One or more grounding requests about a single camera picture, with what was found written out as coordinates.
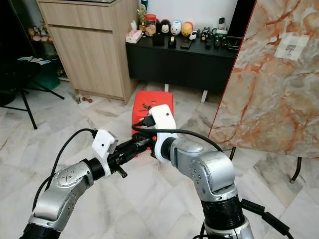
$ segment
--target mickey mouse figure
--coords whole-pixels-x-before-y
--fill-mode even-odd
[[[160,31],[164,35],[169,34],[169,29],[170,29],[170,21],[167,19],[164,19],[160,22]]]

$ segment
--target trophy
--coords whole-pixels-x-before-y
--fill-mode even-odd
[[[146,16],[146,7],[145,5],[141,4],[138,9],[138,15],[140,16],[140,24],[139,30],[145,32],[145,16]]]

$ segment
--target red stool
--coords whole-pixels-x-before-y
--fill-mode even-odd
[[[135,96],[133,111],[132,111],[132,124],[140,122],[141,118],[148,115],[148,107],[159,105],[168,105],[171,113],[174,115],[174,100],[173,94],[164,91],[140,91]]]

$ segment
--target white wall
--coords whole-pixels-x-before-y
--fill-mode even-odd
[[[220,17],[225,17],[229,27],[237,0],[149,0],[148,13],[161,21],[192,21],[194,28],[217,27]]]

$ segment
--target metal stand leg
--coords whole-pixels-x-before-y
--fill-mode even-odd
[[[29,107],[29,104],[28,104],[28,102],[26,101],[24,92],[21,90],[20,93],[21,93],[23,102],[24,102],[24,104],[25,104],[26,110],[28,111],[28,114],[29,114],[29,116],[30,116],[30,120],[31,120],[31,122],[32,122],[32,124],[33,124],[33,128],[34,128],[34,129],[37,129],[38,127],[36,126],[36,124],[35,124],[35,122],[34,122],[34,119],[33,119],[33,116],[32,116],[32,113],[31,113],[31,110],[30,110],[30,107]]]
[[[50,89],[48,89],[48,88],[46,88],[45,86],[43,86],[43,85],[37,83],[36,81],[33,81],[33,80],[32,80],[32,82],[35,83],[36,85],[40,86],[41,88],[45,89],[45,91],[50,92],[50,93],[54,94],[55,96],[57,96],[57,97],[59,97],[59,98],[61,98],[61,99],[64,100],[64,97],[63,97],[63,96],[61,96],[61,95],[55,93],[54,91],[51,91]]]
[[[205,103],[207,92],[208,92],[207,90],[203,91],[203,95],[202,95],[201,100],[200,100],[201,103]]]
[[[231,149],[230,156],[229,156],[230,161],[232,161],[232,160],[233,160],[233,157],[234,157],[235,151],[236,151],[236,147],[233,147],[233,148]]]
[[[301,169],[301,157],[298,157],[298,160],[297,160],[297,168],[296,168],[296,171],[295,171],[295,174],[293,175],[293,177],[291,178],[290,180],[290,183],[294,183],[295,180],[297,179],[299,173],[300,173],[300,169]]]
[[[169,84],[165,84],[164,91],[168,92],[168,89],[169,89]]]

